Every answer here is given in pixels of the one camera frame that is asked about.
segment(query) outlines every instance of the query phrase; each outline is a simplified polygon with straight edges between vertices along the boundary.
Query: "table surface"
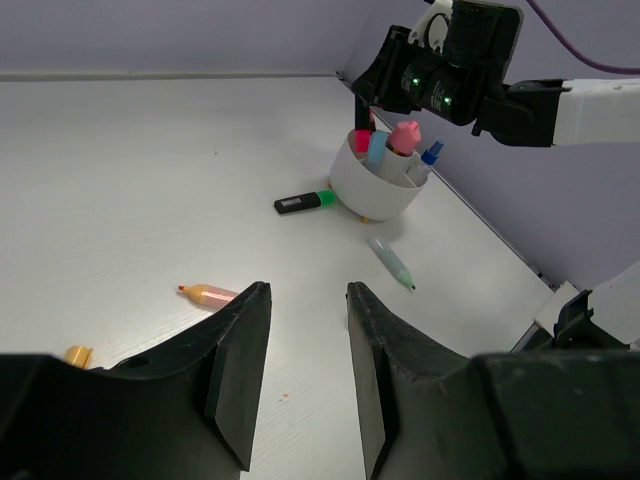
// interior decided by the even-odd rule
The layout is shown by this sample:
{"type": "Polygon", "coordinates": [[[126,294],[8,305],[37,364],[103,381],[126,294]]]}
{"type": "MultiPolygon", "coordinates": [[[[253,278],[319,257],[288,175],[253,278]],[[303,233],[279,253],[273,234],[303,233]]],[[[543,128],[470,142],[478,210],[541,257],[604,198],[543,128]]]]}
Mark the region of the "table surface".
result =
{"type": "Polygon", "coordinates": [[[3,83],[0,105],[0,349],[81,344],[108,367],[209,315],[178,284],[270,282],[245,480],[364,478],[348,282],[464,355],[510,349],[551,297],[435,175],[386,223],[341,205],[276,214],[275,199],[326,187],[353,123],[337,79],[3,83]]]}

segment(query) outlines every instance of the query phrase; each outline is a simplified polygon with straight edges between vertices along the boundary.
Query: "light blue marker cap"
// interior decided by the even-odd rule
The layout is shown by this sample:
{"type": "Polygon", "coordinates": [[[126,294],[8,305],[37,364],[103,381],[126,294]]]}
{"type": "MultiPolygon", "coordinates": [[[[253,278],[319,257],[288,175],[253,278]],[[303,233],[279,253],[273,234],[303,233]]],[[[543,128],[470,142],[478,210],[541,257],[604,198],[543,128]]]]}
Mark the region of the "light blue marker cap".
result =
{"type": "Polygon", "coordinates": [[[440,155],[440,150],[444,147],[444,140],[436,140],[436,143],[431,145],[431,148],[422,154],[422,161],[427,165],[433,165],[440,155]]]}
{"type": "Polygon", "coordinates": [[[387,148],[387,138],[389,134],[387,132],[375,131],[371,136],[371,144],[369,145],[369,153],[367,154],[367,163],[365,167],[373,174],[378,174],[380,164],[382,163],[382,157],[384,157],[384,149],[387,148]]]}

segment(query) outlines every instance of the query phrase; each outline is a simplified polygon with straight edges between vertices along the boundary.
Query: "light green pen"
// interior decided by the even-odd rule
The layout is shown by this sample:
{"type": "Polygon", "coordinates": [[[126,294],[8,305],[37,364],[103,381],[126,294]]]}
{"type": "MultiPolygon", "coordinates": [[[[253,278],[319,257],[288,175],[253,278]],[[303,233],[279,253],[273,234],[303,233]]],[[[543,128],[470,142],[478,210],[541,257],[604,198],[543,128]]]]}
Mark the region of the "light green pen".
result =
{"type": "Polygon", "coordinates": [[[391,250],[391,247],[387,242],[371,237],[367,240],[367,243],[396,280],[403,285],[406,285],[411,290],[416,289],[416,284],[413,282],[411,272],[406,265],[402,263],[402,260],[398,258],[396,253],[391,250]]]}

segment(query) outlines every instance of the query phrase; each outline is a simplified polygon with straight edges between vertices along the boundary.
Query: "black marker with green cap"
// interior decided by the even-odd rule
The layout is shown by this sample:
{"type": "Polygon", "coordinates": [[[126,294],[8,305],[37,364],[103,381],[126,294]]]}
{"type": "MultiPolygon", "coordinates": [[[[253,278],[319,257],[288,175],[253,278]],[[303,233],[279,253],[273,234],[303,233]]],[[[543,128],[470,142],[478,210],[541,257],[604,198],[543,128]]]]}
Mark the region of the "black marker with green cap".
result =
{"type": "Polygon", "coordinates": [[[280,215],[285,213],[302,212],[311,208],[324,207],[336,201],[336,195],[331,190],[303,193],[293,197],[283,198],[273,202],[280,215]]]}

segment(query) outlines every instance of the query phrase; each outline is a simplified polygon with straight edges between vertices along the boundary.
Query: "purple wall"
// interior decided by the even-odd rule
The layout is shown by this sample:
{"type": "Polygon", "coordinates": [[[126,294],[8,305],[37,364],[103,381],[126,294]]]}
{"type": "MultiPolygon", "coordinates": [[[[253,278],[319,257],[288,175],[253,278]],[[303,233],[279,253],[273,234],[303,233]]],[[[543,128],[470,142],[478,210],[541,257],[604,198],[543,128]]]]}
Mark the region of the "purple wall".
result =
{"type": "MultiPolygon", "coordinates": [[[[613,77],[575,60],[524,0],[503,3],[517,5],[525,14],[508,82],[613,77]]],[[[640,67],[640,1],[539,3],[589,56],[640,67]]],[[[420,0],[379,0],[347,64],[347,78],[353,80],[366,69],[389,25],[412,27],[425,8],[420,0]]],[[[486,133],[472,137],[470,127],[456,128],[428,113],[414,117],[423,127],[424,145],[437,137],[447,141],[438,172],[554,283],[569,280],[580,288],[592,287],[640,258],[638,146],[514,149],[486,133]]]]}
{"type": "Polygon", "coordinates": [[[344,68],[375,0],[0,3],[0,74],[332,73],[344,68]]]}

